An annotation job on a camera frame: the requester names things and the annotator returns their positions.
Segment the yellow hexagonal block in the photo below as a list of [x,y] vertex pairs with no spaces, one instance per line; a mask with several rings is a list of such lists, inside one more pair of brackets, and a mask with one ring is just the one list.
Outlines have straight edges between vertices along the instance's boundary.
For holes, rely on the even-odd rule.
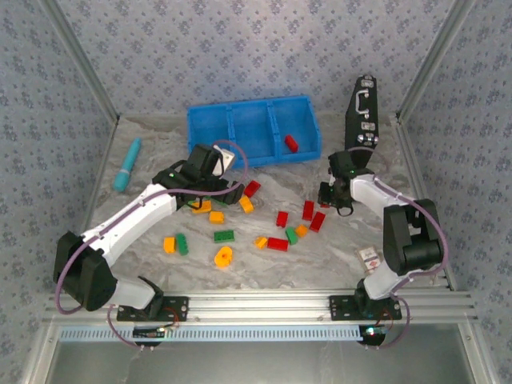
[[233,250],[228,246],[224,246],[223,248],[221,248],[214,258],[215,265],[218,266],[219,268],[224,268],[225,266],[228,266],[229,264],[231,264],[232,260]]

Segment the label on box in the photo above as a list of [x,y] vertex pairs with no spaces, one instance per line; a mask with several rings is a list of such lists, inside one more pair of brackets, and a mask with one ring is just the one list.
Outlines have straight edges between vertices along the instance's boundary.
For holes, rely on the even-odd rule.
[[377,250],[375,249],[374,246],[358,250],[357,254],[361,259],[368,274],[372,274],[375,268],[377,268],[381,264],[381,259],[378,256]]

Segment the blue cylinder toy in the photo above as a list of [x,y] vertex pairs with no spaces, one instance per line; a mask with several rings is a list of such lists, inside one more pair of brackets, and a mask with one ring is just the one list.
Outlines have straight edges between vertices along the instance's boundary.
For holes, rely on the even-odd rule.
[[115,177],[114,180],[114,189],[123,192],[130,182],[130,172],[134,167],[135,160],[137,159],[137,155],[139,150],[141,149],[142,140],[140,138],[136,138],[132,143],[130,148],[128,149],[128,153],[125,156],[125,161],[122,162],[122,166],[120,171]]

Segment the wall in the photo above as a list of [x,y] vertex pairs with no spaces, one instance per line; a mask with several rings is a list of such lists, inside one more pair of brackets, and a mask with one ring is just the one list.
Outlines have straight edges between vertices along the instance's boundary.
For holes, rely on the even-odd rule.
[[460,288],[512,382],[512,4],[477,2],[406,123]]
[[0,5],[0,382],[18,382],[111,123],[36,1]]
[[357,76],[395,111],[452,0],[61,1],[120,114],[308,94],[344,112]]

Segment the black mounting bracket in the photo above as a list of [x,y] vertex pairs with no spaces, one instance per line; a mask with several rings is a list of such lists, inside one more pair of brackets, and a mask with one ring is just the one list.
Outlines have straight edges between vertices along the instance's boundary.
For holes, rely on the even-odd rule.
[[392,298],[373,300],[371,308],[361,311],[355,296],[329,296],[330,319],[333,322],[348,320],[400,320],[400,304]]
[[158,313],[149,318],[144,310],[136,310],[131,306],[120,306],[118,322],[173,322],[178,317],[179,322],[185,322],[189,311],[189,298],[187,296],[164,296],[162,307]]

